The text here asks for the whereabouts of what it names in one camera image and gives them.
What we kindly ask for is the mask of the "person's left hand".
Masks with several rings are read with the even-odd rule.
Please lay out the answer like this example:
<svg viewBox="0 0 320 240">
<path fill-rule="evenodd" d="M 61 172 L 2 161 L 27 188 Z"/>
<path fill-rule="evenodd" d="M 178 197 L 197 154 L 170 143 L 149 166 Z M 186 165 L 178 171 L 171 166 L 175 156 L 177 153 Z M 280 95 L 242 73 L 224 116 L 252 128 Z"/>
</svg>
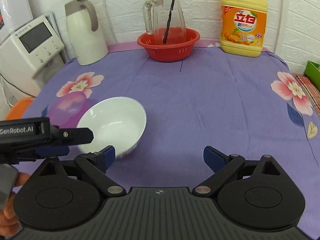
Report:
<svg viewBox="0 0 320 240">
<path fill-rule="evenodd" d="M 3 211 L 1 211 L 0 235 L 1 237 L 12 237 L 21 230 L 19 219 L 14 210 L 14 199 L 16 193 L 11 192 Z"/>
</svg>

